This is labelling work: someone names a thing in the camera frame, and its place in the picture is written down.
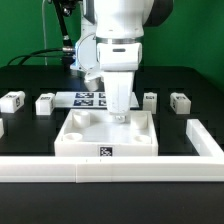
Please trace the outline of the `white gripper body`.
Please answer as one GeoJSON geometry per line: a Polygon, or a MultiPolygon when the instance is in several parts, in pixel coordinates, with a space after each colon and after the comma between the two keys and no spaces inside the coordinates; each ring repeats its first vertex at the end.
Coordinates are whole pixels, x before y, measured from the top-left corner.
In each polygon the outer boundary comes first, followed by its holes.
{"type": "Polygon", "coordinates": [[[125,116],[130,110],[134,75],[142,60],[142,44],[98,43],[97,57],[107,110],[114,116],[125,116]]]}

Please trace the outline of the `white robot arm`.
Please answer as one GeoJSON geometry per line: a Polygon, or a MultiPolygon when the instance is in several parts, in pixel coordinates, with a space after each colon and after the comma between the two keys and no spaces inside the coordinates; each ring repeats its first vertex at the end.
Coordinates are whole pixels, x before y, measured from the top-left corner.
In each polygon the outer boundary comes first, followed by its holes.
{"type": "Polygon", "coordinates": [[[142,60],[145,26],[161,25],[174,0],[83,0],[84,16],[95,26],[94,64],[85,81],[104,82],[107,110],[124,116],[130,110],[135,72],[142,60]]]}

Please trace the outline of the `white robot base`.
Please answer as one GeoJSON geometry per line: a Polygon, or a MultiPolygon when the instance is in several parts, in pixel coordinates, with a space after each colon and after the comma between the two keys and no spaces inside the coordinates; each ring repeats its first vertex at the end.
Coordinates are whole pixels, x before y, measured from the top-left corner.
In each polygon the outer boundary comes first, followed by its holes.
{"type": "Polygon", "coordinates": [[[86,88],[93,92],[99,88],[99,79],[88,76],[97,64],[96,57],[96,26],[85,18],[81,20],[81,36],[75,43],[75,62],[70,66],[71,73],[82,78],[86,88]]]}

